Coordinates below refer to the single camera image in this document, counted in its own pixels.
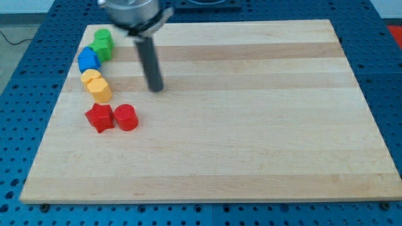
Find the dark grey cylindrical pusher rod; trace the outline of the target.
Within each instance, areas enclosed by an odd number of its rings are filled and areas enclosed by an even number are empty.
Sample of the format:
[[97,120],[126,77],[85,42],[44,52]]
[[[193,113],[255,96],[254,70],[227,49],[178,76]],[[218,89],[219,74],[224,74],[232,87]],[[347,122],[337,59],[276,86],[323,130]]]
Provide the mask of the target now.
[[159,61],[152,37],[135,42],[148,88],[152,92],[160,92],[164,88]]

